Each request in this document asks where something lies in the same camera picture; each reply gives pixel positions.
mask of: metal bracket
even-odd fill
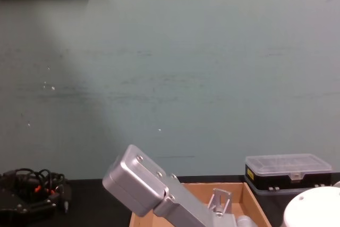
[[[225,197],[225,205],[222,206],[222,200]],[[214,189],[214,194],[212,195],[210,202],[208,204],[208,209],[217,213],[218,215],[224,215],[225,213],[231,214],[232,213],[232,199],[233,194],[231,192],[221,190],[221,189]]]

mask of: screw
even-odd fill
[[[143,157],[141,155],[137,155],[137,161],[142,162],[143,161]]]

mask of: black device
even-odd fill
[[[331,176],[332,167],[312,154],[248,156],[245,160],[246,180],[257,194],[329,186]]]
[[[69,210],[72,191],[63,174],[17,169],[0,175],[0,226],[25,226]]]

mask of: white object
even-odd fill
[[[286,207],[283,227],[340,226],[340,188],[319,187],[297,195]]]
[[[340,188],[340,182],[337,182],[335,185],[333,185],[334,187],[339,187]]]
[[[332,171],[331,165],[312,154],[248,156],[245,163],[257,176],[289,175],[291,180]]]
[[[237,220],[237,227],[257,227],[253,220],[246,215],[241,215]]]

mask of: plastic storage box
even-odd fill
[[[312,154],[249,156],[245,159],[245,179],[255,193],[300,193],[330,186],[332,167]]]

